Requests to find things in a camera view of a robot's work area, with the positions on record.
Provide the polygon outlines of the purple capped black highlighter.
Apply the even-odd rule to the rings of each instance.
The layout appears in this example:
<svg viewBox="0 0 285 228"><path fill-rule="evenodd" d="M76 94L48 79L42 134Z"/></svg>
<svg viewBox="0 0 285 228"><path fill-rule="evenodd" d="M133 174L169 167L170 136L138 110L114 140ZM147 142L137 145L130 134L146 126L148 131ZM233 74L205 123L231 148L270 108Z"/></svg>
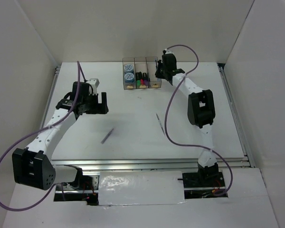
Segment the purple capped black highlighter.
<svg viewBox="0 0 285 228"><path fill-rule="evenodd" d="M148 87L149 86L149 78L147 73L142 74L143 84Z"/></svg>

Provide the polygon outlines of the green capped black highlighter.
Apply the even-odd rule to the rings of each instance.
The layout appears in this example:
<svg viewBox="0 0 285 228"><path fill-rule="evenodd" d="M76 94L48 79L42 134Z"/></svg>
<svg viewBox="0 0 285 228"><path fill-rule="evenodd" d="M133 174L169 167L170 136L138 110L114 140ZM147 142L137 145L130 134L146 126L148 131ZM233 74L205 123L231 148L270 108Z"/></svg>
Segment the green capped black highlighter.
<svg viewBox="0 0 285 228"><path fill-rule="evenodd" d="M141 86L141 80L142 80L142 73L141 72L135 73L135 80L136 80L136 87L139 88Z"/></svg>

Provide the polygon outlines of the thin black white pen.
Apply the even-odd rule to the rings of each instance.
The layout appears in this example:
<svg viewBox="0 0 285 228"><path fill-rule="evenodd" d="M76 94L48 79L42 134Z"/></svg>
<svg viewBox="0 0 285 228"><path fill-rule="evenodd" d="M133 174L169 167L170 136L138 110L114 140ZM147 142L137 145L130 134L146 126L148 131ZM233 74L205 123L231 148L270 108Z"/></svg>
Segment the thin black white pen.
<svg viewBox="0 0 285 228"><path fill-rule="evenodd" d="M160 120L160 118L159 118L157 113L156 113L156 118L157 118L157 120L159 122L159 125L160 125L160 128L161 128L161 131L163 132L163 135L165 135L164 127L163 127L162 122L161 122L161 120Z"/></svg>

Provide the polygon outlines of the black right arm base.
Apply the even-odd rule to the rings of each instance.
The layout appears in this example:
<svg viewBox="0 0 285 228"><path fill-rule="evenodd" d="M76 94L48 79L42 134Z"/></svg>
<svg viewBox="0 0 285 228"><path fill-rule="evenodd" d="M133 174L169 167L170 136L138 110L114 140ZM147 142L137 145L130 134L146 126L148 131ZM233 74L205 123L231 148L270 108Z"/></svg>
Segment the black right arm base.
<svg viewBox="0 0 285 228"><path fill-rule="evenodd" d="M182 173L182 177L178 180L183 183L184 198L186 200L227 197L226 193L217 196L217 194L225 192L222 172L219 172L217 177L209 180L201 180L197 172Z"/></svg>

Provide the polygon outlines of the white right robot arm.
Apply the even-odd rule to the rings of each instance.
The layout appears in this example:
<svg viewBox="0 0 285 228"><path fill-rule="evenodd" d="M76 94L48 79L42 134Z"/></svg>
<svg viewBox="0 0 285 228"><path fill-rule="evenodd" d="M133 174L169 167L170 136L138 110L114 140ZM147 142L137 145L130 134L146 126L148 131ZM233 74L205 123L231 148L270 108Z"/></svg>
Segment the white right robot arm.
<svg viewBox="0 0 285 228"><path fill-rule="evenodd" d="M158 60L155 76L165 79L175 90L174 98L180 91L187 98L187 118L192 126L201 132L202 143L192 145L201 148L198 158L198 181L202 186L209 186L219 174L217 159L212 142L212 125L216 116L213 92L205 90L189 79L185 71L177 68L177 60L172 51L163 50L162 59Z"/></svg>

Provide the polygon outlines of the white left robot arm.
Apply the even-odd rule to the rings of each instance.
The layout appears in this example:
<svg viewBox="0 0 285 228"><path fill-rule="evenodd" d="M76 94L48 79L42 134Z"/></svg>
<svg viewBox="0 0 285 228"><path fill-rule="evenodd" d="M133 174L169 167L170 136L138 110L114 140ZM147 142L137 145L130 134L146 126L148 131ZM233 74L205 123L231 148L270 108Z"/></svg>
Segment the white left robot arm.
<svg viewBox="0 0 285 228"><path fill-rule="evenodd" d="M56 105L45 129L26 148L13 152L16 183L41 190L48 190L54 183L67 182L75 190L84 185L82 169L73 165L55 167L51 158L64 134L82 114L108 113L106 93L98 94L98 86L98 79L74 82L72 91Z"/></svg>

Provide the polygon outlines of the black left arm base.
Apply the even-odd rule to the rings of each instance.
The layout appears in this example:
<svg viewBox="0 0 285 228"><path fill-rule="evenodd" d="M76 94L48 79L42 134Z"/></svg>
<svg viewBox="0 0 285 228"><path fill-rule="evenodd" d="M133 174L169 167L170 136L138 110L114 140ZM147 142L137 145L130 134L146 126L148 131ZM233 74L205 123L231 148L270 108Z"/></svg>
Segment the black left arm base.
<svg viewBox="0 0 285 228"><path fill-rule="evenodd" d="M82 175L74 182L64 182L56 186L54 202L85 202L98 206L99 175Z"/></svg>

